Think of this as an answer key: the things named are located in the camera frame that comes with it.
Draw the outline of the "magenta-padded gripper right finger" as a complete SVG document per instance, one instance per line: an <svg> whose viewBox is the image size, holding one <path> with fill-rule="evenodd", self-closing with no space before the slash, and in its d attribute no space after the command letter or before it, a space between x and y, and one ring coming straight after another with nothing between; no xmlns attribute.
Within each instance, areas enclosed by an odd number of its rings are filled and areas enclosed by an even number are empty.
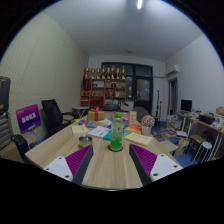
<svg viewBox="0 0 224 224"><path fill-rule="evenodd" d="M182 169L166 154L156 155L134 144L129 145L129 154L143 185L157 181Z"/></svg>

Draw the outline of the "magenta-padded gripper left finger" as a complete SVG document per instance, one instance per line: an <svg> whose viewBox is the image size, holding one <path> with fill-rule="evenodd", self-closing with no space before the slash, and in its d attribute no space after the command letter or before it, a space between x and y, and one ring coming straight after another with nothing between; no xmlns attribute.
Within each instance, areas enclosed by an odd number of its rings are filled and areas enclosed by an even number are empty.
<svg viewBox="0 0 224 224"><path fill-rule="evenodd" d="M44 170L81 185L92 156L93 146L89 145L67 157L58 156Z"/></svg>

